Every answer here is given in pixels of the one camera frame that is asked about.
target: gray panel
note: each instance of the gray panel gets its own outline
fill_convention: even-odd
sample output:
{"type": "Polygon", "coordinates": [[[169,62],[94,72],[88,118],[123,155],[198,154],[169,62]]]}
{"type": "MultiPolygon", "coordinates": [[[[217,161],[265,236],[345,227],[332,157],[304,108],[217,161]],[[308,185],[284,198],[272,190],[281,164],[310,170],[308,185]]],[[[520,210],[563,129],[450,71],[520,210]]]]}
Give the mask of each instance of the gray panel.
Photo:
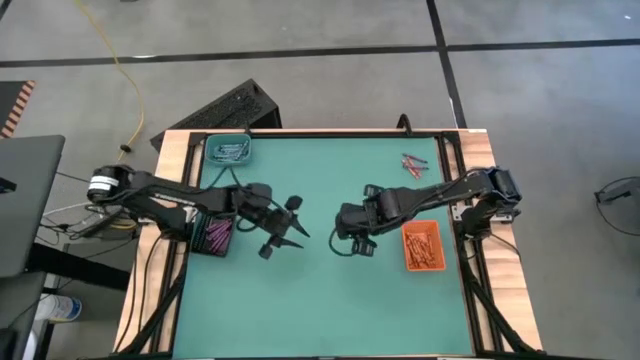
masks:
{"type": "MultiPolygon", "coordinates": [[[[640,50],[456,53],[470,127],[487,128],[524,200],[515,234],[545,348],[637,359],[640,241],[598,215],[593,192],[640,175],[640,50]]],[[[604,209],[640,232],[632,201],[604,209]]]]}
{"type": "Polygon", "coordinates": [[[640,37],[633,0],[439,0],[447,44],[640,37]]]}
{"type": "MultiPolygon", "coordinates": [[[[119,55],[434,44],[422,0],[85,0],[119,55]]],[[[72,0],[14,1],[0,59],[110,56],[72,0]]]]}
{"type": "MultiPolygon", "coordinates": [[[[140,170],[155,169],[158,155],[149,145],[150,137],[248,78],[254,78],[280,106],[288,128],[394,127],[403,112],[415,127],[454,124],[436,54],[126,68],[137,81],[146,107],[147,125],[128,158],[140,170]]],[[[137,126],[135,92],[113,66],[0,70],[0,80],[9,79],[36,81],[16,135],[64,135],[67,142],[60,171],[70,175],[87,179],[95,168],[114,163],[119,144],[137,126]]],[[[86,201],[85,189],[85,184],[58,177],[48,209],[86,201]]],[[[63,215],[54,219],[62,221],[63,215]]]]}

